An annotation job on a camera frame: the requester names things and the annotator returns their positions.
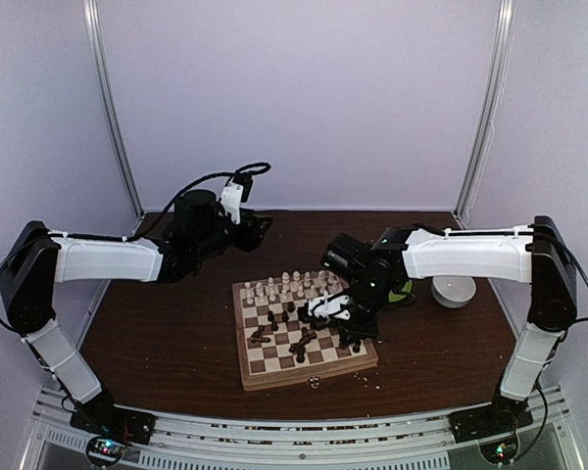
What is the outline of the wooden chess board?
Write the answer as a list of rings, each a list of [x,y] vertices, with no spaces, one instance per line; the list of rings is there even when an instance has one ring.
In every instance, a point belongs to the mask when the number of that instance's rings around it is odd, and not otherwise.
[[[258,391],[358,373],[378,363],[370,340],[340,343],[338,325],[310,308],[347,287],[327,271],[283,272],[232,286],[242,387]]]

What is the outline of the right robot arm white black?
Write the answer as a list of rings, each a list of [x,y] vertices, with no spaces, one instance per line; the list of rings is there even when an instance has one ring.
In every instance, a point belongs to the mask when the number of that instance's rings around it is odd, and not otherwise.
[[[346,345],[377,337],[378,312],[390,292],[410,280],[492,278],[529,284],[526,323],[482,414],[483,424],[496,433],[525,410],[534,384],[577,318],[577,271],[557,225],[546,215],[505,229],[390,227],[373,244],[341,233],[327,245],[321,263],[348,287],[310,300],[308,314],[336,321]]]

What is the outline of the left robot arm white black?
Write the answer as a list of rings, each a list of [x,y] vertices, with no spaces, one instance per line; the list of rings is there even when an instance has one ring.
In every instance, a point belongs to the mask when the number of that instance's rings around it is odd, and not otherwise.
[[[250,253],[272,225],[269,215],[242,208],[243,192],[191,190],[173,203],[173,216],[155,236],[132,239],[53,232],[41,221],[22,230],[0,263],[0,321],[19,335],[55,376],[84,420],[101,435],[122,424],[113,395],[61,326],[54,291],[62,284],[110,281],[176,283],[234,247]]]

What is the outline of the white chess pieces row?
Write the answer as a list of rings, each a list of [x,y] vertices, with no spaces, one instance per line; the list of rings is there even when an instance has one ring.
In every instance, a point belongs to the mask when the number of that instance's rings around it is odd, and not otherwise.
[[[299,306],[324,294],[340,292],[346,287],[347,283],[330,271],[284,271],[280,276],[242,282],[233,287],[233,293],[244,307],[290,302]]]

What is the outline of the dark queen chess piece lying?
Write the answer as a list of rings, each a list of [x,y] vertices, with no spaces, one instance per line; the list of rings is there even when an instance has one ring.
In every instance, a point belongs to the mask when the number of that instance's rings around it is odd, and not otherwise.
[[[269,343],[270,338],[265,335],[266,325],[260,324],[257,329],[250,335],[248,342],[250,344]]]

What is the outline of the green plate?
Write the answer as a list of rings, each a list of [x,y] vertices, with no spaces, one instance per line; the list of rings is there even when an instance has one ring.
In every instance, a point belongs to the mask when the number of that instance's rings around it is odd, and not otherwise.
[[[395,287],[390,290],[387,298],[388,306],[410,306],[417,301],[416,295],[413,293],[413,281],[409,280],[400,287]]]

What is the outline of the white bowl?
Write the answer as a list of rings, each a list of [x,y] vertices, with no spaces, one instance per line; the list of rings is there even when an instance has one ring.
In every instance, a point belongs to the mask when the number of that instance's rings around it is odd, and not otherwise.
[[[471,277],[436,276],[432,278],[431,292],[434,300],[445,308],[466,306],[476,294],[476,284]]]

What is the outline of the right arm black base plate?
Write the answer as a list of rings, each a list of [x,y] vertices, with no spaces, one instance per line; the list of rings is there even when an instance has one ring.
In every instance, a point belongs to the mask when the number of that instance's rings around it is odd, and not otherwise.
[[[450,428],[457,444],[507,435],[532,423],[530,411],[515,412],[491,404],[455,411],[449,415]]]

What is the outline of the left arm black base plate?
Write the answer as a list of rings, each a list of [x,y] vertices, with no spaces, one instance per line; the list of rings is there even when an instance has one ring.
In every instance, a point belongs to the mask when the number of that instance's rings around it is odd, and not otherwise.
[[[148,445],[156,424],[156,417],[147,412],[114,408],[110,418],[102,423],[74,412],[70,425],[90,434],[101,435],[121,443]]]

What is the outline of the left aluminium frame post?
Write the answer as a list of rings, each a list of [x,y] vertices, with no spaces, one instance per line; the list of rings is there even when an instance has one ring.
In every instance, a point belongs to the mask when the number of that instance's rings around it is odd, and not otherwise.
[[[144,215],[144,209],[138,195],[136,182],[128,160],[119,114],[114,99],[102,26],[100,23],[99,2],[95,0],[84,0],[82,5],[85,26],[88,33],[90,49],[102,99],[104,118],[107,124],[113,154],[118,164],[122,184],[129,198],[132,210],[136,217],[141,217]]]

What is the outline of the aluminium frame post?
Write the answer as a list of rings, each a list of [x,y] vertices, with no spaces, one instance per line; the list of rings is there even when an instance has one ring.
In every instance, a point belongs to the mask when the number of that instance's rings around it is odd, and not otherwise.
[[[136,182],[128,160],[119,114],[114,99],[102,26],[100,23],[99,2],[95,0],[84,0],[82,5],[85,26],[88,33],[90,49],[102,99],[104,118],[107,124],[113,154],[118,164],[122,184],[129,198],[132,210],[136,217],[141,217],[144,215],[144,209],[138,195]]]
[[[494,136],[494,120],[502,98],[510,48],[513,39],[516,1],[499,2],[489,72],[481,111],[471,145],[464,181],[457,200],[454,214],[460,224],[467,224],[470,211],[476,201],[478,188],[483,177],[486,161]]]

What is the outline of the front aluminium rail base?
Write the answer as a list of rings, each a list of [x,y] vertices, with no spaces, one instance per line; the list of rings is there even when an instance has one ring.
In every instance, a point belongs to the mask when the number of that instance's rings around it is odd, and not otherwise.
[[[537,393],[533,423],[506,435],[460,443],[449,416],[468,407],[360,419],[242,420],[144,411],[155,419],[147,445],[133,444],[110,469],[588,469],[560,387]],[[64,393],[43,387],[16,469],[96,469],[85,456],[92,434],[70,426]],[[514,465],[492,464],[488,445],[519,439]]]

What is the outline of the right aluminium frame post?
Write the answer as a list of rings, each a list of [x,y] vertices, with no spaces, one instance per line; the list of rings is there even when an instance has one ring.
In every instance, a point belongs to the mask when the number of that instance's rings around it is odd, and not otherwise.
[[[470,211],[476,201],[478,188],[483,177],[486,161],[494,136],[494,120],[502,98],[510,48],[513,39],[516,1],[499,2],[489,72],[481,111],[471,145],[464,181],[457,200],[454,214],[460,224],[467,224]]]

